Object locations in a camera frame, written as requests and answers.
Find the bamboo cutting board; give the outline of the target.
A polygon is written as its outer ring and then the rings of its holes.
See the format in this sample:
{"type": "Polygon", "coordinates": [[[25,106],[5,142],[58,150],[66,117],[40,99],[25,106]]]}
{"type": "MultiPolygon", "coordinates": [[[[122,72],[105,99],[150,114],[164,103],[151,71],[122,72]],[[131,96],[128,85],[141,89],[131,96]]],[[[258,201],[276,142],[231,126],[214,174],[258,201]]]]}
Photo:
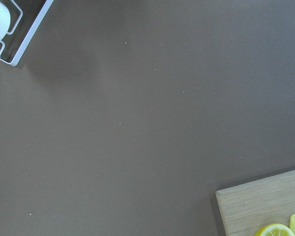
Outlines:
{"type": "Polygon", "coordinates": [[[260,228],[288,226],[295,214],[295,170],[216,191],[228,236],[253,236],[260,228]]]}

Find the white cup rack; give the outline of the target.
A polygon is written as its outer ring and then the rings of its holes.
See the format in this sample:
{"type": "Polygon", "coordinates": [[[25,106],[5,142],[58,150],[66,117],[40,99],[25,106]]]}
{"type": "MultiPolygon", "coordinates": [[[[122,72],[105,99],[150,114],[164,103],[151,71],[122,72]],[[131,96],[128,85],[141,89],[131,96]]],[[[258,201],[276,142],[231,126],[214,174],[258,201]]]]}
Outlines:
{"type": "Polygon", "coordinates": [[[0,41],[0,61],[16,66],[51,7],[52,0],[0,0],[10,12],[10,27],[0,41]]]}

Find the lemon slice lower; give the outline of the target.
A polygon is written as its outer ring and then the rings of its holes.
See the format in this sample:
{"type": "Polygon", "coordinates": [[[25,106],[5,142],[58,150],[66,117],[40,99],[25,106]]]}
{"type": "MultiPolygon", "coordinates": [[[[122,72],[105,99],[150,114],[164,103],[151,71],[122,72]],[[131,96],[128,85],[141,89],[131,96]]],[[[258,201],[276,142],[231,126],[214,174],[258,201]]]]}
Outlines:
{"type": "Polygon", "coordinates": [[[276,223],[262,227],[254,236],[295,236],[295,234],[289,227],[276,223]]]}

